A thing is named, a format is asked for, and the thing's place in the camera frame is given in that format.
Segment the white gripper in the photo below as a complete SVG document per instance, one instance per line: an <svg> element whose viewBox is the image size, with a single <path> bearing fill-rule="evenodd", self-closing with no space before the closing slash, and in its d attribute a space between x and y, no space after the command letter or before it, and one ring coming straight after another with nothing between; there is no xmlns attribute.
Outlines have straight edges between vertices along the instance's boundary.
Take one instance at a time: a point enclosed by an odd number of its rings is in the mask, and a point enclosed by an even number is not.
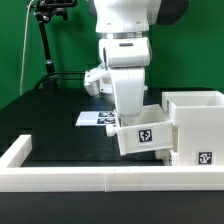
<svg viewBox="0 0 224 224"><path fill-rule="evenodd" d="M143 106L145 69L143 67L110 69L116 111L134 116Z"/></svg>

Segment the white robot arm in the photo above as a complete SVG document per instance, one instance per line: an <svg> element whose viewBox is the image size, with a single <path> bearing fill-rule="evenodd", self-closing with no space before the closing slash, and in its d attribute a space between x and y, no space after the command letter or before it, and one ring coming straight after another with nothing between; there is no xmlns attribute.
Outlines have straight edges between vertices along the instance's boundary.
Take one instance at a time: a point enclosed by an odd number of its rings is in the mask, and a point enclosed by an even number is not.
<svg viewBox="0 0 224 224"><path fill-rule="evenodd" d="M87 0L96 18L100 67L110 77L115 108L136 116L143 106L145 67L152 59L147 32L152 25L172 25L190 0Z"/></svg>

